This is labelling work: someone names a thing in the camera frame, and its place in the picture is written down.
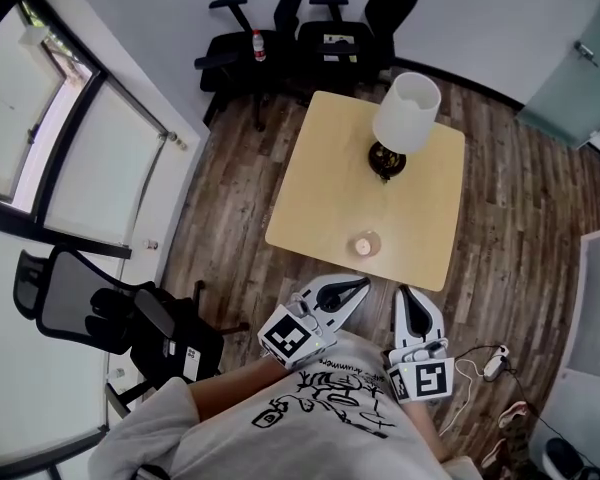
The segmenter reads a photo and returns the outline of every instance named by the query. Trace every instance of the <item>window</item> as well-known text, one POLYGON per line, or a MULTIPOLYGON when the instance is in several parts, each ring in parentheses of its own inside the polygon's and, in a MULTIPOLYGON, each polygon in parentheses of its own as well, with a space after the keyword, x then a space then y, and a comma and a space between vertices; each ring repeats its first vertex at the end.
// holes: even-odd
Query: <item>window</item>
POLYGON ((130 257, 166 132, 44 0, 0 0, 0 231, 130 257))

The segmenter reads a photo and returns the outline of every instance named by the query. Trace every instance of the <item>sticker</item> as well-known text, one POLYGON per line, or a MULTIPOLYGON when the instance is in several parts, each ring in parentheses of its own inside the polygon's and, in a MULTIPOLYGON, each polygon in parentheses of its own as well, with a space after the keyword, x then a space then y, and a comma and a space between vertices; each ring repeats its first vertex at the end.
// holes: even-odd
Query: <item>sticker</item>
POLYGON ((447 392, 446 365, 430 363, 416 364, 416 391, 418 396, 441 395, 447 392))
POLYGON ((184 370, 182 374, 189 380, 198 379, 198 366, 200 366, 200 352, 195 348, 187 347, 187 355, 184 358, 184 370))
MULTIPOLYGON (((324 34, 324 44, 349 43, 356 44, 355 37, 343 36, 339 34, 324 34)), ((339 62, 340 57, 337 55, 324 55, 325 62, 339 62)), ((355 55, 349 56, 349 62, 358 62, 358 57, 355 55)))
POLYGON ((311 337, 311 334, 289 315, 285 315, 265 333, 264 337, 284 357, 289 359, 300 350, 300 347, 311 337))
POLYGON ((408 400, 409 392, 407 391, 407 387, 404 385, 404 381, 402 380, 402 375, 400 375, 400 370, 395 369, 389 374, 391 377, 391 383, 393 384, 393 390, 396 393, 396 397, 398 401, 400 400, 408 400))

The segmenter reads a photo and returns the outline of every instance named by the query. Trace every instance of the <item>label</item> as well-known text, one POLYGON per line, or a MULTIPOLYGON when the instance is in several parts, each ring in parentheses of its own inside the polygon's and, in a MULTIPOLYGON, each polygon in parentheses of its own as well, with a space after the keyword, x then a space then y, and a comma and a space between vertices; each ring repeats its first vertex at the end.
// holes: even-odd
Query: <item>label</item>
POLYGON ((198 366, 200 366, 200 352, 195 348, 187 347, 187 355, 184 358, 184 369, 182 374, 192 381, 198 379, 198 366))
MULTIPOLYGON (((335 44, 339 42, 356 44, 355 38, 353 36, 342 36, 339 34, 324 34, 324 44, 335 44)), ((324 60, 325 62, 339 62, 340 57, 338 57, 337 55, 324 55, 324 60)), ((358 62, 358 57, 356 55, 349 55, 349 62, 358 62)))

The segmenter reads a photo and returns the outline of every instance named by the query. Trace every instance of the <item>window frame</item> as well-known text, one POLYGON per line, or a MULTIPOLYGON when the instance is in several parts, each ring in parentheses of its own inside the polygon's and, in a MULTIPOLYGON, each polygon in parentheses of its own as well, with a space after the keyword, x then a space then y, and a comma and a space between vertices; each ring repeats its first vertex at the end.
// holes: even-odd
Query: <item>window frame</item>
MULTIPOLYGON (((14 6, 22 6, 22 1, 23 0, 0 0, 0 23, 14 6)), ((0 203, 0 231, 51 245, 64 243, 87 253, 129 259, 131 257, 131 248, 125 245, 100 242, 46 228, 45 220, 49 205, 51 204, 56 183, 58 182, 60 172, 62 171, 73 139, 96 95, 105 82, 108 82, 113 86, 113 88, 116 89, 116 91, 143 118, 145 118, 151 126, 156 128, 160 135, 166 136, 168 131, 162 123, 151 115, 149 111, 124 88, 124 86, 80 41, 80 39, 71 32, 45 0, 24 1, 26 1, 40 19, 50 27, 54 35, 66 44, 67 48, 69 48, 74 55, 84 63, 84 65, 92 72, 92 76, 78 96, 58 133, 58 137, 53 145, 40 179, 31 212, 23 212, 0 203)))

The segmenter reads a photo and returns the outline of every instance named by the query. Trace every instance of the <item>bottle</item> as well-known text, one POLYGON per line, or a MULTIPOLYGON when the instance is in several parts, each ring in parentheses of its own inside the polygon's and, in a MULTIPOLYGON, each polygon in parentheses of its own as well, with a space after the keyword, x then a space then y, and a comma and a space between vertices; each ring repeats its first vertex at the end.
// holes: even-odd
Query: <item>bottle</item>
POLYGON ((264 51, 264 39, 259 30, 253 31, 253 54, 258 62, 262 62, 267 58, 267 54, 264 51))

